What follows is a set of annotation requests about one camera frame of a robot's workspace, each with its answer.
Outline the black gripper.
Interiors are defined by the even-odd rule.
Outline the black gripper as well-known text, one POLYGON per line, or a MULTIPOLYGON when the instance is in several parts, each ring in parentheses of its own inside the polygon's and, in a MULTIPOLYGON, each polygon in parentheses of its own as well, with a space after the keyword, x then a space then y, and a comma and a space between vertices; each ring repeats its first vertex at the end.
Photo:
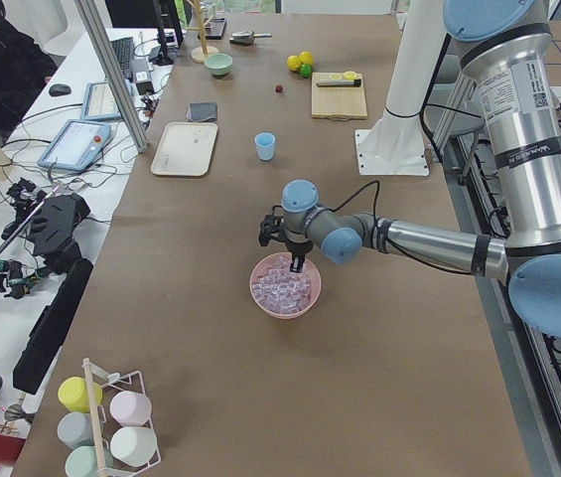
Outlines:
POLYGON ((305 256, 312 250, 312 242, 302 236, 293 236, 285 227, 284 216, 277 213, 279 205, 274 205, 266 214, 259 225, 258 242, 261 246, 269 246, 271 241, 283 243, 292 253, 290 271, 301 273, 304 267, 305 256))

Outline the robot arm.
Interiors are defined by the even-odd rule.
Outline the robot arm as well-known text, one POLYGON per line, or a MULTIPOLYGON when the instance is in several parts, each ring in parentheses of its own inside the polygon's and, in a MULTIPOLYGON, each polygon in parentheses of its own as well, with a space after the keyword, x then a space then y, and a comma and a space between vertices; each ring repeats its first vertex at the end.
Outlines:
POLYGON ((507 239, 423 227, 323 206, 307 180, 288 183, 282 214, 268 215, 259 242, 282 242, 291 269, 318 248, 344 263, 361 248, 493 278, 517 316, 561 338, 561 128, 542 62, 550 44, 542 1, 447 1, 443 22, 462 72, 473 80, 509 215, 507 239))

